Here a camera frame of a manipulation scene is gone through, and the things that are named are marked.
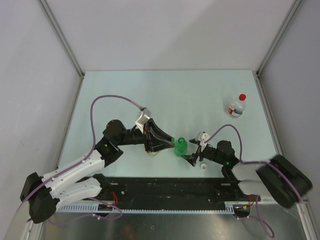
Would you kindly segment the green plastic bottle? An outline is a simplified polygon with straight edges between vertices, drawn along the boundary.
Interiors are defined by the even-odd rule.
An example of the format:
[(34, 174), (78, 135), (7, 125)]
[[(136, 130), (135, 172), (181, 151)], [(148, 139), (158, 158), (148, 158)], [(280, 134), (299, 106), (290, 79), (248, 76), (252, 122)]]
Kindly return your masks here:
[(179, 137), (174, 143), (174, 153), (177, 157), (184, 156), (187, 153), (188, 143), (184, 137)]

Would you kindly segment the clear bottle with orange label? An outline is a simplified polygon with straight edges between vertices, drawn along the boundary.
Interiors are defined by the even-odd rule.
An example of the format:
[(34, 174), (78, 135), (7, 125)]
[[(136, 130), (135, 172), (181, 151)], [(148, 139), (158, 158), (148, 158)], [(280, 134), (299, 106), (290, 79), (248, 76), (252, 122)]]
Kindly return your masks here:
[(159, 153), (160, 153), (160, 151), (148, 151), (147, 152), (151, 157), (155, 157), (155, 156), (157, 156)]

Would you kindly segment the white bottle cap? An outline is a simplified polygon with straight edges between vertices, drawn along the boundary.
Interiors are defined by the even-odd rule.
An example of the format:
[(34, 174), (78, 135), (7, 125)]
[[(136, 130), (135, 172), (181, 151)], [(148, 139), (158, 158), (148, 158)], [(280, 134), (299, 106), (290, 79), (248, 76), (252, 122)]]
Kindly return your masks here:
[(205, 163), (202, 163), (202, 164), (200, 165), (200, 168), (201, 168), (202, 170), (206, 170), (206, 169), (208, 168), (208, 166), (207, 166)]

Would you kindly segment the clear bottle with red label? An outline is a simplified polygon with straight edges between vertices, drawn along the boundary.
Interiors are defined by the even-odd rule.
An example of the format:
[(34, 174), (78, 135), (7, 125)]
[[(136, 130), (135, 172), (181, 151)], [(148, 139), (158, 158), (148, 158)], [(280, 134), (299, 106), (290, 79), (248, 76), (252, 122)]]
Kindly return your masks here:
[(231, 101), (228, 113), (233, 117), (240, 117), (246, 109), (246, 102), (244, 100), (236, 99)]

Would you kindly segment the red bottle cap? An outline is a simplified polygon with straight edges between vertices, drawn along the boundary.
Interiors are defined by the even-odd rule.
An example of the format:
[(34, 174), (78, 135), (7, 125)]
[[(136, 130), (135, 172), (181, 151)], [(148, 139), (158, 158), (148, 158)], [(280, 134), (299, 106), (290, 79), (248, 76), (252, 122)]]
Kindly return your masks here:
[(247, 97), (247, 96), (246, 96), (245, 94), (240, 94), (240, 95), (239, 95), (239, 100), (240, 100), (240, 101), (245, 101), (245, 100), (246, 100), (246, 97)]

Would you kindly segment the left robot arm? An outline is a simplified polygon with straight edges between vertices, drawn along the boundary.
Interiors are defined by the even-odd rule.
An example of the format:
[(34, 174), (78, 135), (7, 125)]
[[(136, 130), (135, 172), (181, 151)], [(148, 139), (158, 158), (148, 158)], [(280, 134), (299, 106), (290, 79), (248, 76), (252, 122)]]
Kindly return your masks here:
[(35, 224), (48, 220), (59, 208), (83, 199), (105, 200), (110, 196), (108, 179), (97, 171), (121, 157), (120, 146), (143, 145), (147, 153), (174, 147), (174, 139), (161, 130), (151, 118), (142, 127), (126, 129), (123, 123), (111, 120), (100, 141), (83, 158), (44, 175), (30, 174), (22, 188), (20, 200), (29, 203), (29, 216)]

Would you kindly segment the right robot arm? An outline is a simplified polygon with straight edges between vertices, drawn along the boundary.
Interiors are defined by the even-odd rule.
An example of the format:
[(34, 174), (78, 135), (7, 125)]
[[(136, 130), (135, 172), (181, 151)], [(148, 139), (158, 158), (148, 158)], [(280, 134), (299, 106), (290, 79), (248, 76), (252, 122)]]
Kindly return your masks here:
[(202, 160), (222, 165), (223, 176), (236, 183), (230, 188), (230, 194), (237, 201), (248, 195), (258, 195), (291, 208), (313, 188), (309, 178), (283, 155), (276, 154), (269, 160), (241, 162), (231, 142), (226, 140), (219, 141), (216, 147), (207, 145), (204, 150), (199, 146), (195, 153), (182, 158), (192, 166)]

